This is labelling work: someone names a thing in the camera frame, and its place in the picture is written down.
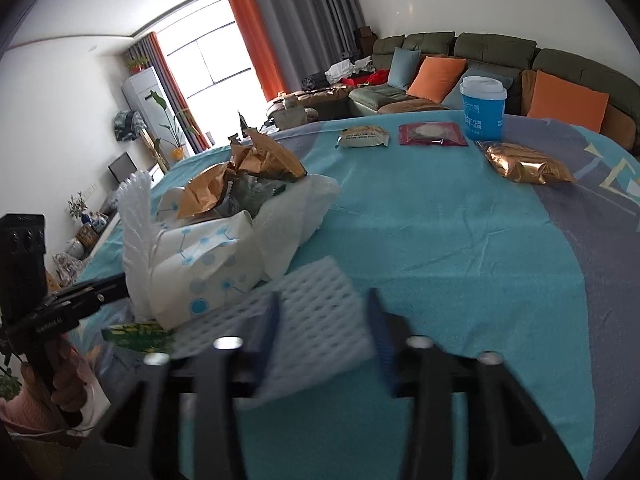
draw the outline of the curtain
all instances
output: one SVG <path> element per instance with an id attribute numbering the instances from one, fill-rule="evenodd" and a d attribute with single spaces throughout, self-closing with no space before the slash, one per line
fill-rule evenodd
<path id="1" fill-rule="evenodd" d="M 255 0 L 228 0 L 228 2 L 251 62 L 254 64 L 255 75 L 260 82 L 265 99 L 271 101 L 277 97 L 278 92 L 287 93 L 287 86 L 280 74 L 278 62 Z"/>
<path id="2" fill-rule="evenodd" d="M 354 31 L 364 25 L 359 0 L 255 0 L 289 91 L 359 54 Z"/>
<path id="3" fill-rule="evenodd" d="M 158 37 L 154 32 L 142 38 L 142 40 L 127 50 L 126 53 L 127 59 L 134 59 L 141 56 L 145 56 L 148 59 L 145 68 L 154 67 L 156 69 L 160 84 L 166 93 L 167 100 L 174 110 L 174 113 L 178 113 L 179 110 L 184 110 L 184 113 L 178 114 L 177 121 L 187 141 L 189 141 L 189 144 L 193 148 L 193 151 L 200 153 L 209 149 L 211 143 L 209 139 L 202 134 L 198 123 L 193 118 L 189 110 L 189 105 L 187 104 L 187 99 L 182 95 L 180 87 L 174 79 L 174 74 L 167 65 L 166 57 L 160 49 Z"/>

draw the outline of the window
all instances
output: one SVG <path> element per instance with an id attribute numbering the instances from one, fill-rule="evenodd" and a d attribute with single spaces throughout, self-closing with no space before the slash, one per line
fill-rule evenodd
<path id="1" fill-rule="evenodd" d="M 203 132 L 217 146 L 239 133 L 238 111 L 259 128 L 266 99 L 227 0 L 220 0 L 158 32 L 175 80 Z"/>

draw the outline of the blue cup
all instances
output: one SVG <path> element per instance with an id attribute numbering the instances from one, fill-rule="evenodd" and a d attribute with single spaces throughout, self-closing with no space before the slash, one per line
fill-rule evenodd
<path id="1" fill-rule="evenodd" d="M 500 140 L 507 91 L 497 79 L 468 76 L 460 83 L 466 135 L 471 140 Z"/>

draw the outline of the green sofa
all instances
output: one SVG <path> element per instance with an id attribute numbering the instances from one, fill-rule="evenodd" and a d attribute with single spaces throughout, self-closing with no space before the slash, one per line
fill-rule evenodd
<path id="1" fill-rule="evenodd" d="M 507 94 L 505 110 L 512 115 L 520 115 L 521 111 L 523 70 L 541 70 L 592 90 L 606 92 L 609 103 L 634 120 L 636 144 L 633 151 L 640 151 L 640 86 L 608 66 L 561 50 L 539 49 L 535 41 L 522 38 L 466 32 L 456 37 L 454 32 L 424 32 L 377 40 L 372 54 L 376 69 L 389 69 L 396 46 L 420 50 L 424 56 L 465 58 L 468 68 L 511 77 L 513 85 Z M 367 116 L 393 103 L 407 102 L 406 109 L 410 110 L 413 103 L 409 102 L 412 100 L 415 98 L 405 91 L 386 84 L 367 86 L 350 93 L 349 108 L 356 117 Z"/>

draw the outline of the perforated white sheet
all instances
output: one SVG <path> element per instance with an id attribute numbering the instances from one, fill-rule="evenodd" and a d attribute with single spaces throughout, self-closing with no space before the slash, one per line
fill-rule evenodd
<path id="1" fill-rule="evenodd" d="M 252 292 L 244 301 L 213 310 L 175 333 L 173 357 L 198 354 L 220 336 L 235 335 L 242 318 L 263 312 L 270 292 L 282 299 L 271 362 L 253 407 L 322 383 L 372 357 L 364 304 L 331 257 L 300 267 Z"/>

